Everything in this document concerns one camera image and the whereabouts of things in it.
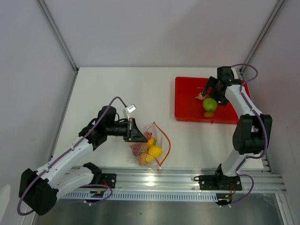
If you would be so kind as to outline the red grape bunch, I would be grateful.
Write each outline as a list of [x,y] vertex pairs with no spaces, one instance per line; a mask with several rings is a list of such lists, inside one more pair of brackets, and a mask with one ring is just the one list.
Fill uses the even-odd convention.
[[[145,132],[145,137],[148,139],[150,139],[153,136],[152,132]],[[147,151],[147,143],[143,142],[143,143],[136,143],[134,144],[132,147],[132,153],[135,157],[139,156],[141,153]]]

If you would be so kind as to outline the pink peach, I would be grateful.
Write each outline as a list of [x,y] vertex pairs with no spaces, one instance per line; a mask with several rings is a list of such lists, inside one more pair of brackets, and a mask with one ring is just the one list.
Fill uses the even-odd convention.
[[140,165],[144,166],[147,164],[146,154],[143,152],[138,156],[138,162]]

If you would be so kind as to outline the clear orange-zip bag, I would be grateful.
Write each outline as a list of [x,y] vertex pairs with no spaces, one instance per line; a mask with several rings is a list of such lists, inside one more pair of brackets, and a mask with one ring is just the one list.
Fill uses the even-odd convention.
[[142,134],[146,137],[146,143],[130,143],[132,157],[130,162],[136,162],[140,166],[160,171],[171,151],[171,141],[167,134],[156,122],[148,124]]

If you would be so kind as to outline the yellow pear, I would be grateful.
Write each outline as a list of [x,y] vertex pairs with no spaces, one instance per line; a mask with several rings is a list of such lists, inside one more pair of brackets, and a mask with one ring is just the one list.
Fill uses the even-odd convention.
[[148,150],[148,154],[146,155],[147,162],[151,162],[152,160],[156,159],[157,157],[161,156],[162,148],[159,146],[152,146]]

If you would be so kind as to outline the yellow-green mango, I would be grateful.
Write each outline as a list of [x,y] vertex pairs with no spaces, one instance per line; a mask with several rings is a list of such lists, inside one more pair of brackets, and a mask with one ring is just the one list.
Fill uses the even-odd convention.
[[150,149],[152,146],[156,145],[156,139],[154,137],[151,137],[150,139],[148,139],[147,142],[147,149]]

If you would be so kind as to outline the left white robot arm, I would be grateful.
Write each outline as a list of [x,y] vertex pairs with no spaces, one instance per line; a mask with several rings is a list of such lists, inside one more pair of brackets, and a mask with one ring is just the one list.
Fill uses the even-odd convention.
[[120,136],[128,143],[146,143],[147,138],[138,129],[134,118],[116,120],[117,110],[104,106],[89,124],[78,134],[76,140],[60,156],[53,158],[36,170],[27,169],[21,175],[17,206],[26,203],[33,212],[44,215],[64,195],[77,188],[112,188],[102,181],[102,170],[93,163],[85,163],[79,170],[69,173],[74,164],[91,154],[109,136]]

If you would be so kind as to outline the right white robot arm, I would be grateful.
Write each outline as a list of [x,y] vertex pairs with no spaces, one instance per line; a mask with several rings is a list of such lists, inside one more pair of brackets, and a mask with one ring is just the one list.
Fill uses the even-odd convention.
[[201,92],[223,106],[231,103],[238,123],[232,137],[233,150],[216,169],[214,175],[199,176],[201,190],[242,189],[241,168],[249,159],[265,156],[270,142],[272,117],[263,114],[252,102],[245,89],[246,82],[236,79],[231,66],[217,68],[217,76],[210,77]]

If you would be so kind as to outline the garlic bulb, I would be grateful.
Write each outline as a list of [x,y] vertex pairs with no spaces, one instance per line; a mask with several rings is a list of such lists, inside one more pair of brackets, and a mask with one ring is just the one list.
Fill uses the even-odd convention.
[[198,100],[204,101],[205,99],[208,99],[209,96],[204,95],[203,93],[199,93],[195,98],[198,99]]

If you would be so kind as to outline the green apple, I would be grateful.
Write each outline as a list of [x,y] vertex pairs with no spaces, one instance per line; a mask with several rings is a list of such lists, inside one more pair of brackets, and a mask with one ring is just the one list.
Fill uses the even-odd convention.
[[207,112],[214,112],[217,108],[217,102],[212,98],[206,98],[202,102],[202,107]]

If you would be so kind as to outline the red plastic tray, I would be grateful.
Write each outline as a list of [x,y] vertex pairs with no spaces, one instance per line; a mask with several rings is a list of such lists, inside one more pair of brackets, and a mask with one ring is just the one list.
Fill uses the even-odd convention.
[[202,92],[208,78],[176,77],[174,116],[177,121],[237,124],[239,117],[231,103],[218,105],[214,117],[204,117],[203,102],[195,97]]

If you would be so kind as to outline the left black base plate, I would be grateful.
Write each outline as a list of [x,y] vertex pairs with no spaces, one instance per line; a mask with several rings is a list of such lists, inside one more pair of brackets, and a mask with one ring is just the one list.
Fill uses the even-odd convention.
[[99,184],[109,186],[110,188],[115,188],[116,180],[117,180],[117,174],[115,174],[115,173],[103,173],[101,175]]

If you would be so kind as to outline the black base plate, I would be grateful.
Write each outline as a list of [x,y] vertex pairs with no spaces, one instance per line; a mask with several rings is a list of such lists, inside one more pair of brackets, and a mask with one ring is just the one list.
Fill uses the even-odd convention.
[[117,180],[117,174],[115,174],[115,173],[103,173],[101,175],[99,184],[109,186],[110,188],[115,188],[116,180]]
[[201,190],[217,190],[217,191],[241,191],[242,184],[239,176],[216,176],[216,175],[201,175],[199,176],[199,186]]

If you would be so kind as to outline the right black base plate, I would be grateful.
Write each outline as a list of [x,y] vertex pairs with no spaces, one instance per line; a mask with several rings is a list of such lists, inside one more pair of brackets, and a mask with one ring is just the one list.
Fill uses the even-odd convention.
[[216,175],[201,175],[199,176],[199,186],[201,190],[217,190],[217,191],[241,191],[242,184],[239,176],[216,176]]

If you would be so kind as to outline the aluminium mounting rail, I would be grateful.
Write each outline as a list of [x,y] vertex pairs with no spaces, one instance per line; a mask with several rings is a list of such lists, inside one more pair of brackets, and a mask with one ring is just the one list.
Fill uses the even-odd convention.
[[[214,170],[145,168],[102,168],[103,173],[117,175],[115,190],[150,192],[192,192],[199,191],[195,176],[213,175]],[[245,170],[254,180],[253,193],[286,193],[284,180],[279,174]]]

